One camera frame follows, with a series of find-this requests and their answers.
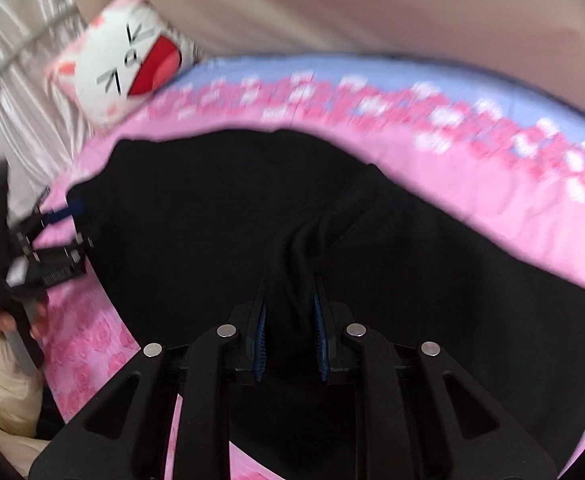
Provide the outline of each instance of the cat face pillow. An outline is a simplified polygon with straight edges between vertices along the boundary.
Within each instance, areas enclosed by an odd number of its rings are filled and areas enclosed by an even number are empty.
[[[137,110],[192,66],[194,45],[143,0],[114,0],[50,66],[48,76],[97,130]]]

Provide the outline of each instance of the black clamp mechanism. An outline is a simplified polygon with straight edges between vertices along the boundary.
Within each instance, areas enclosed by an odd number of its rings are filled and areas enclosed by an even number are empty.
[[[543,449],[434,342],[407,348],[356,323],[317,280],[317,362],[327,388],[357,396],[357,480],[555,480]],[[149,344],[71,420],[31,480],[164,477],[177,394],[183,396],[173,480],[229,480],[229,384],[266,365],[263,288],[227,324],[168,350]]]
[[[80,203],[70,203],[60,211],[32,214],[8,227],[8,164],[0,161],[0,310],[11,314],[17,332],[6,333],[17,361],[26,374],[44,363],[39,343],[30,335],[30,317],[38,298],[52,286],[85,273],[86,250],[92,240],[77,234],[70,244],[34,249],[32,242],[50,224],[82,213]]]

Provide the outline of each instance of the bed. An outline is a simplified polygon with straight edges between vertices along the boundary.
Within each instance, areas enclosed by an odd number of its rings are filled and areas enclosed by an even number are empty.
[[[121,139],[160,141],[225,127],[311,132],[517,257],[585,287],[585,115],[512,81],[437,62],[206,62],[108,137],[90,140],[44,206],[63,206],[70,187],[98,173]],[[73,234],[68,221],[39,243]],[[51,291],[50,309],[47,378],[67,420],[139,347],[92,271]],[[585,434],[571,463],[584,448]],[[247,470],[273,478],[239,449],[231,456],[233,478]]]

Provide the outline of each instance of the metal rivet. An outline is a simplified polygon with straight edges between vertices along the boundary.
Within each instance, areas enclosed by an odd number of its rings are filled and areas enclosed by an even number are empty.
[[[221,325],[217,329],[217,335],[219,337],[232,337],[237,333],[237,329],[234,325]]]
[[[366,327],[359,323],[351,323],[346,327],[346,332],[353,337],[361,337],[366,333]]]
[[[431,357],[435,357],[436,355],[439,355],[439,352],[442,351],[442,348],[437,343],[433,343],[432,341],[427,341],[421,346],[421,351],[426,355],[430,355]]]
[[[159,343],[149,343],[143,348],[143,354],[146,357],[157,357],[162,351],[163,348]]]

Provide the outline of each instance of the pink bedsheet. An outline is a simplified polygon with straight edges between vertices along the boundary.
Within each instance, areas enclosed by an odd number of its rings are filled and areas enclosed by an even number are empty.
[[[335,92],[345,106],[326,111],[326,95]],[[223,100],[247,94],[252,98],[238,107]],[[410,107],[393,115],[389,110],[398,99],[408,99]],[[359,105],[357,115],[348,111],[353,103]],[[218,80],[197,92],[175,86],[108,137],[92,139],[56,180],[44,207],[63,206],[68,189],[98,173],[120,139],[167,140],[236,126],[297,128],[375,163],[512,254],[585,287],[585,146],[573,146],[545,118],[521,128],[487,103],[452,102],[427,82],[384,92],[355,78],[335,86],[312,72],[275,84]],[[493,148],[462,140],[487,123]],[[535,156],[513,156],[513,147]],[[568,152],[579,156],[579,171],[558,162]],[[49,228],[39,243],[63,242],[73,233],[68,220]],[[68,420],[139,347],[91,269],[85,278],[51,291],[50,315],[46,375]],[[575,457],[584,448],[585,436]],[[278,479],[233,446],[231,469],[234,480]]]

